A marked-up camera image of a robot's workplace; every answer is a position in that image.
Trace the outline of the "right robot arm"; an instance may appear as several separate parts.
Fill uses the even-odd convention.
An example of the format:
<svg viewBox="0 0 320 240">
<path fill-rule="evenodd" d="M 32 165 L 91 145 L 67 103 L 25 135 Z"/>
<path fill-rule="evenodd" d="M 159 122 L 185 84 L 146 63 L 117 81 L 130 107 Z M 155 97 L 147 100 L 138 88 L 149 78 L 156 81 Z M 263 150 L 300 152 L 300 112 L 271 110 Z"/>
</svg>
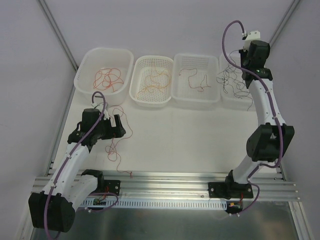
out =
<svg viewBox="0 0 320 240">
<path fill-rule="evenodd" d="M 246 156 L 225 178 L 224 198 L 253 198 L 251 177 L 261 168 L 277 168 L 295 134 L 277 105 L 271 70 L 265 67 L 270 45 L 253 40 L 240 50 L 242 79 L 253 99 L 258 127 L 246 142 Z"/>
</svg>

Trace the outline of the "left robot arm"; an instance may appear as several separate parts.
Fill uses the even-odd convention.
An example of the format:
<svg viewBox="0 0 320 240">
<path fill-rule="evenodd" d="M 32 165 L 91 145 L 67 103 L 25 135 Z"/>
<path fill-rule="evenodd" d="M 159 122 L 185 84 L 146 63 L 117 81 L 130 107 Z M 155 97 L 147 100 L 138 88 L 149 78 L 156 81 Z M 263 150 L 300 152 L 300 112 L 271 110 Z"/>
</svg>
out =
<svg viewBox="0 0 320 240">
<path fill-rule="evenodd" d="M 63 160 L 51 179 L 28 199 L 32 225 L 38 229 L 66 233 L 75 220 L 76 211 L 91 194 L 105 189 L 100 170 L 86 169 L 74 183 L 83 162 L 99 140 L 122 138 L 126 134 L 120 116 L 106 117 L 96 108 L 86 108 L 76 129 L 68 136 Z"/>
</svg>

